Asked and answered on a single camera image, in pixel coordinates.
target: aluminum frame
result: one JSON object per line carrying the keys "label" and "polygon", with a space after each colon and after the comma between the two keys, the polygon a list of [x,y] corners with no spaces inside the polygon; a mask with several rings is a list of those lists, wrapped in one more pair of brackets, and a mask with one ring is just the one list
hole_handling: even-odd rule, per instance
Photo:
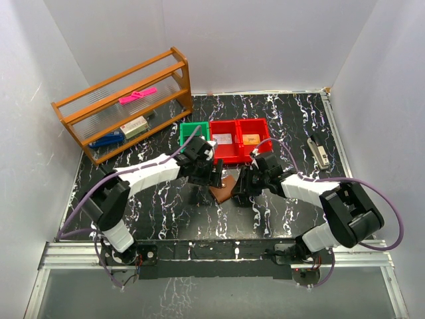
{"label": "aluminum frame", "polygon": [[[253,92],[228,92],[220,93],[221,95],[230,94],[296,94],[296,93],[311,93],[321,95],[321,99],[325,108],[329,125],[335,139],[335,144],[338,149],[339,156],[343,165],[346,176],[352,177],[349,162],[339,135],[335,118],[333,116],[333,109],[329,101],[329,97],[324,90],[316,91],[253,91]],[[62,223],[66,217],[68,206],[66,206]],[[383,240],[370,240],[365,241],[370,245],[383,245],[386,243]],[[381,268],[382,276],[386,285],[386,289],[391,300],[391,304],[396,315],[396,319],[409,319],[409,315],[404,303],[397,279],[394,273],[394,264],[389,252],[370,251],[362,246],[356,246],[352,249],[345,247],[337,247],[334,249],[335,252],[335,267],[377,267]],[[306,268],[308,265],[292,265],[292,268]],[[111,266],[108,267],[112,270],[124,270],[133,269],[133,266]],[[75,243],[75,242],[63,242],[63,243],[47,243],[46,249],[43,253],[39,273],[35,281],[33,291],[25,312],[24,319],[37,318],[41,303],[43,301],[44,292],[48,283],[50,270],[54,269],[93,269],[102,270],[102,267],[98,264],[98,259],[94,251],[94,245],[92,243]]]}

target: marble tabletop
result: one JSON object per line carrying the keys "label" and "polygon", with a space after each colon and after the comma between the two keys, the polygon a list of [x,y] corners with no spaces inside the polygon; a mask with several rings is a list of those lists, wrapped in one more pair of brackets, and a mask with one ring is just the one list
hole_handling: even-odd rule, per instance
{"label": "marble tabletop", "polygon": [[[169,106],[176,112],[179,106]],[[291,149],[298,167],[312,177],[343,176],[343,166],[335,145],[329,120],[319,93],[252,94],[194,96],[194,112],[164,130],[152,135],[103,165],[107,168],[126,167],[157,157],[179,146],[179,124],[265,118],[270,136],[283,140]],[[307,138],[319,134],[331,162],[327,171],[320,172],[308,148]],[[281,147],[273,146],[284,168],[291,166]],[[83,156],[68,214],[81,198],[84,186],[96,169]],[[240,168],[226,166],[223,177],[236,179]],[[150,187],[129,198],[124,221],[136,239],[261,239],[293,238],[324,222],[323,211],[297,199],[284,199],[268,190],[258,197],[233,198],[222,204],[215,202],[208,187],[192,185],[185,179],[168,181]],[[68,231],[90,227],[91,221],[81,213]],[[88,235],[71,238],[89,241]]]}

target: wooden rack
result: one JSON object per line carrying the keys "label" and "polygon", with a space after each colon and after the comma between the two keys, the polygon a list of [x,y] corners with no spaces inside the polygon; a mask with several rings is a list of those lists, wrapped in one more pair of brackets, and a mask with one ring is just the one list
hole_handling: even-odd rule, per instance
{"label": "wooden rack", "polygon": [[[170,59],[172,64],[169,62],[171,65],[167,66],[165,60]],[[158,92],[152,97],[140,99],[143,102],[121,105],[118,101],[122,97],[131,95],[133,91],[143,90],[153,85],[158,87]],[[172,100],[178,101],[182,107],[178,115],[157,123],[147,132],[125,140],[115,147],[110,147],[103,153],[89,148],[90,143],[144,114],[151,114],[164,106],[169,109],[168,105]],[[53,102],[52,107],[84,153],[93,163],[99,165],[193,111],[187,59],[179,50],[172,47],[167,52],[73,96],[57,103]]]}

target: blue object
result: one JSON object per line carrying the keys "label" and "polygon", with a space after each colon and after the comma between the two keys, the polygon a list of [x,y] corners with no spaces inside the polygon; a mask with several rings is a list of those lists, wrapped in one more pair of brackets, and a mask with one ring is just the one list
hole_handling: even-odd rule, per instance
{"label": "blue object", "polygon": [[114,143],[124,141],[124,135],[120,131],[114,131],[102,136],[99,140],[88,144],[89,148],[99,148],[100,146],[106,146]]}

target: pink object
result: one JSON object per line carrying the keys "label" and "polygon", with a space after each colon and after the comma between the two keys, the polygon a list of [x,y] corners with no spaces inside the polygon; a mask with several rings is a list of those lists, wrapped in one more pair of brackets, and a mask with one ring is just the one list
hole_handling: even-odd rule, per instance
{"label": "pink object", "polygon": [[147,90],[144,91],[134,91],[131,96],[134,96],[136,98],[143,98],[147,95],[153,94],[157,92],[157,88],[148,88]]}
{"label": "pink object", "polygon": [[144,98],[147,95],[153,94],[157,92],[157,88],[148,88],[144,91],[134,91],[130,96],[126,96],[125,98],[120,98],[119,101],[121,105],[136,101],[140,98]]}

